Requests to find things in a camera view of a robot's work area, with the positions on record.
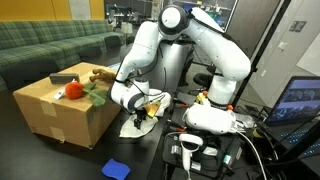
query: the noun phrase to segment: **laptop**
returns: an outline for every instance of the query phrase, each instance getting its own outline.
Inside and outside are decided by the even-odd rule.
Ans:
[[[264,122],[258,126],[280,141],[320,111],[320,77],[293,76]],[[286,148],[299,141],[316,120],[305,124],[281,144]]]

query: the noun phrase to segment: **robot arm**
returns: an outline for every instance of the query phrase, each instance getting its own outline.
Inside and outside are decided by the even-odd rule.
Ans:
[[[229,103],[236,82],[249,74],[250,61],[222,33],[216,22],[199,8],[193,8],[188,14],[178,6],[167,6],[161,11],[158,23],[145,22],[140,26],[132,49],[123,60],[116,81],[109,90],[109,98],[128,110],[143,105],[145,95],[149,93],[148,82],[135,80],[134,85],[126,87],[129,72],[151,64],[161,40],[173,41],[185,34],[207,53],[223,75],[214,77],[207,96],[212,103],[224,106]]]

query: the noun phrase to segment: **green couch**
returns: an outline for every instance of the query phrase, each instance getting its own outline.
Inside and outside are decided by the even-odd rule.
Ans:
[[[60,70],[80,62],[78,52],[87,47],[105,49],[111,31],[105,20],[0,22],[0,70],[12,64],[52,57]],[[0,90],[6,89],[0,77]]]

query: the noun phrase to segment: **stuffed toy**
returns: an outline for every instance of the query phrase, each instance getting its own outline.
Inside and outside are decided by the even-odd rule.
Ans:
[[[92,71],[93,74],[95,74],[94,76],[90,76],[90,81],[94,82],[95,80],[99,79],[99,80],[103,80],[107,83],[113,83],[116,79],[116,74],[113,72],[109,72],[103,69],[94,69]]]

